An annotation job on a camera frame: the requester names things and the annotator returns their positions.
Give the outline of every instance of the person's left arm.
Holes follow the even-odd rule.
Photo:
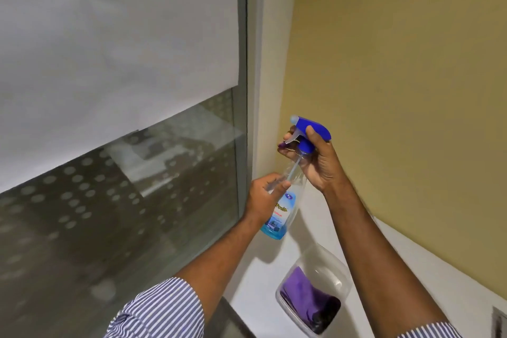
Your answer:
[[[284,181],[269,194],[266,186],[279,177],[252,181],[242,219],[173,278],[126,304],[105,338],[201,337],[246,248],[290,187]]]

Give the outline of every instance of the person's left hand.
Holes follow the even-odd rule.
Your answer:
[[[289,181],[282,181],[276,185],[271,194],[268,193],[266,191],[268,184],[280,177],[281,174],[271,173],[252,181],[246,200],[244,219],[254,221],[259,228],[269,220],[276,203],[290,187]]]

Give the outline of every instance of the yellow wall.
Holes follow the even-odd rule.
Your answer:
[[[507,298],[507,0],[295,0],[280,135],[291,114],[376,216]]]

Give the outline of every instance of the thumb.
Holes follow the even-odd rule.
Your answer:
[[[318,133],[315,132],[312,126],[308,126],[306,128],[306,136],[308,137],[310,142],[313,143],[313,145],[320,154],[324,155],[326,153],[328,147],[327,142],[324,139],[322,139],[322,137]]]
[[[287,191],[287,189],[290,187],[290,182],[288,180],[285,180],[283,182],[280,182],[276,185],[276,187],[271,192],[271,196],[275,199],[276,202],[280,200],[283,194]]]

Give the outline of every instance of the white table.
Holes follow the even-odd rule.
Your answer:
[[[507,301],[393,228],[377,223],[462,335],[490,337],[492,307],[507,312]],[[257,233],[225,292],[226,299],[257,338],[306,336],[278,305],[275,290],[305,247],[314,242],[345,262],[326,201],[307,184],[288,234],[275,241]],[[355,287],[323,336],[373,337]]]

